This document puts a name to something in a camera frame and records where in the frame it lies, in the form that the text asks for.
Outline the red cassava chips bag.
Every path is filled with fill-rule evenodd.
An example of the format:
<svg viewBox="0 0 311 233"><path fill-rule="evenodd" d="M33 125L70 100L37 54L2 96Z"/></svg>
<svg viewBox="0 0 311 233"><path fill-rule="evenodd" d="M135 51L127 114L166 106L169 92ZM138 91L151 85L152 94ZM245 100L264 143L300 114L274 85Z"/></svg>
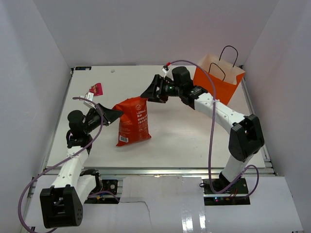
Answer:
<svg viewBox="0 0 311 233"><path fill-rule="evenodd" d="M146 98L134 97L126 99L116 104L113 109L123 111L119 122L117 147L151 139Z"/></svg>

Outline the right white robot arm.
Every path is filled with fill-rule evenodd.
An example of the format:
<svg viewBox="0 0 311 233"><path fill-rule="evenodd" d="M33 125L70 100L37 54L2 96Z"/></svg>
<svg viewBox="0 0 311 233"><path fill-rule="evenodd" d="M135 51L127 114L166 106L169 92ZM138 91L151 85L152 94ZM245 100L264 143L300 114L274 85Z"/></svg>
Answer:
<svg viewBox="0 0 311 233"><path fill-rule="evenodd" d="M227 131L230 157L219 178L209 180L209 188L214 194L232 193L242 175L249 168L255 168L249 161L264 146L259 118L230 109L203 87L194 85L186 67L174 68L172 75L168 78L156 74L141 98L166 103L169 97L179 97L185 105L210 117L213 125L219 124Z"/></svg>

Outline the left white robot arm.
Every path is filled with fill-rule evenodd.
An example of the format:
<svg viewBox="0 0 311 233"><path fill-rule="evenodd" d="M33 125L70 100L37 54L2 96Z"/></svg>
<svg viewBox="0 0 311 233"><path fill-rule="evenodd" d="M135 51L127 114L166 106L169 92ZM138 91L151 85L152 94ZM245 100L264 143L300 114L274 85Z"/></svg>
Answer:
<svg viewBox="0 0 311 233"><path fill-rule="evenodd" d="M98 170L83 169L92 148L90 133L97 127L110 125L122 115L123 111L108 109L101 104L91 107L86 115L80 110L68 114L67 161L52 185L40 193L45 228L81 224L84 202L90 194L97 194L103 188Z"/></svg>

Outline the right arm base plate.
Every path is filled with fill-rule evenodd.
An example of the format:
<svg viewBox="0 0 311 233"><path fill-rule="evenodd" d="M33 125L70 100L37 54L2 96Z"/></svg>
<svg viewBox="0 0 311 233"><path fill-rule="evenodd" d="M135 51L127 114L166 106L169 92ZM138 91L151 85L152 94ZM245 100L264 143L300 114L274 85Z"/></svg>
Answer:
<svg viewBox="0 0 311 233"><path fill-rule="evenodd" d="M248 195L248 186L245 178L239 179L228 190L221 194L215 194L210 189L209 179L203 179L199 186L204 192L205 206L234 206L234 205L250 205L250 198L244 197Z"/></svg>

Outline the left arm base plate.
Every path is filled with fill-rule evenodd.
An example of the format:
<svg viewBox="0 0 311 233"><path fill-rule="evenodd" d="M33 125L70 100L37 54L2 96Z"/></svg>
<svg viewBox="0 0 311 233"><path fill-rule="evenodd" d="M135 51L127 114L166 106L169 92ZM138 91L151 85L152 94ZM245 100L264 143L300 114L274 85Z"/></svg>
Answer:
<svg viewBox="0 0 311 233"><path fill-rule="evenodd" d="M102 180L103 188L100 194L88 198L86 204L118 204L118 180Z"/></svg>

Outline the red small snack packet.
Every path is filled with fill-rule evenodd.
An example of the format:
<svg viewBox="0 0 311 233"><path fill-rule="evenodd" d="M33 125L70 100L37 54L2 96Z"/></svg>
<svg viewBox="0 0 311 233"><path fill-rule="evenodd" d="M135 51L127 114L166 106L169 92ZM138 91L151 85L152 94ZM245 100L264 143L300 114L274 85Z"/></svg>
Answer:
<svg viewBox="0 0 311 233"><path fill-rule="evenodd" d="M102 96L103 95L102 84L96 83L95 85L91 86L89 88L89 92L93 93L94 96Z"/></svg>

